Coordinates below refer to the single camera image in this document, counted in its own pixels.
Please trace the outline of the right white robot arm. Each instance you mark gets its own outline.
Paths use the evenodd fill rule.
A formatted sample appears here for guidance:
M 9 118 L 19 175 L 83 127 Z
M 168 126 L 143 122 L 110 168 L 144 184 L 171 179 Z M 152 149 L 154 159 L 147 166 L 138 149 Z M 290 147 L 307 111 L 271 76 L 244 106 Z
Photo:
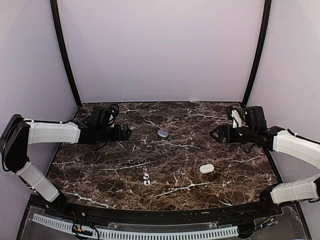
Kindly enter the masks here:
M 289 129 L 273 126 L 260 131 L 252 130 L 248 126 L 232 127 L 220 125 L 209 132 L 218 143 L 251 144 L 268 151 L 286 154 L 305 163 L 320 168 L 320 143 L 304 138 Z M 266 217 L 274 210 L 275 205 L 304 200 L 320 199 L 320 175 L 280 183 L 273 186 L 262 195 L 263 200 L 255 205 L 255 213 Z

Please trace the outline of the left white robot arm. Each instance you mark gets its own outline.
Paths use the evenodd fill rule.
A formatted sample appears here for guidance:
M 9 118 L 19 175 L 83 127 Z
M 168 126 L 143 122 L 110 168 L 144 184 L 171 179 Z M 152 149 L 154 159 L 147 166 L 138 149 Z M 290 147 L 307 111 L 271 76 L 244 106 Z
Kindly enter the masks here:
M 39 121 L 15 114 L 0 137 L 2 168 L 12 172 L 44 200 L 60 218 L 71 213 L 65 195 L 30 161 L 28 147 L 35 144 L 68 143 L 95 144 L 96 142 L 122 142 L 131 137 L 128 125 L 107 121 Z

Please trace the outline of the white earbud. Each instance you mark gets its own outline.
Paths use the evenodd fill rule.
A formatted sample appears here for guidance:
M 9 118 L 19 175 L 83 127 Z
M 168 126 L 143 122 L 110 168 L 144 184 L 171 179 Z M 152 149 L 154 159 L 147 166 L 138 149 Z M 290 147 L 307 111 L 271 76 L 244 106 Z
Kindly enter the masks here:
M 143 184 L 144 184 L 145 186 L 149 186 L 149 185 L 151 184 L 151 181 L 150 181 L 150 180 L 144 180 L 144 181 L 143 181 Z
M 150 176 L 149 176 L 148 173 L 144 173 L 144 174 L 143 174 L 143 179 L 144 179 L 144 180 L 147 180 L 149 177 L 150 177 Z

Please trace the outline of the white earbud charging case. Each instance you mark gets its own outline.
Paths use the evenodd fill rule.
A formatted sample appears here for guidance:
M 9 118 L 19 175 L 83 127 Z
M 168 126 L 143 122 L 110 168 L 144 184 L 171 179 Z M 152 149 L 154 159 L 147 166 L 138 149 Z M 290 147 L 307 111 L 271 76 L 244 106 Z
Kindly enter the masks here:
M 202 174 L 212 173 L 214 170 L 215 170 L 215 166 L 213 164 L 204 164 L 204 165 L 201 165 L 199 168 L 199 171 Z

